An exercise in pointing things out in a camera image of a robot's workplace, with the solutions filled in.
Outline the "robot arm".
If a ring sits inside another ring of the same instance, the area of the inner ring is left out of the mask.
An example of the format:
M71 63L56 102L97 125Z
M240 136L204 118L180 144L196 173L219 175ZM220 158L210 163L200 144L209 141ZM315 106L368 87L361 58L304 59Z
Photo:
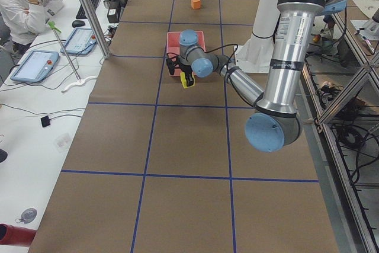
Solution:
M236 66L229 56L206 52L194 30L179 35L179 52L167 54L170 72L179 68L182 83L217 72L252 107L245 125L249 143L259 151L275 152L297 140L302 123L294 106L296 86L304 66L314 19L342 11L347 0L273 0L279 15L273 23L275 42L265 88Z

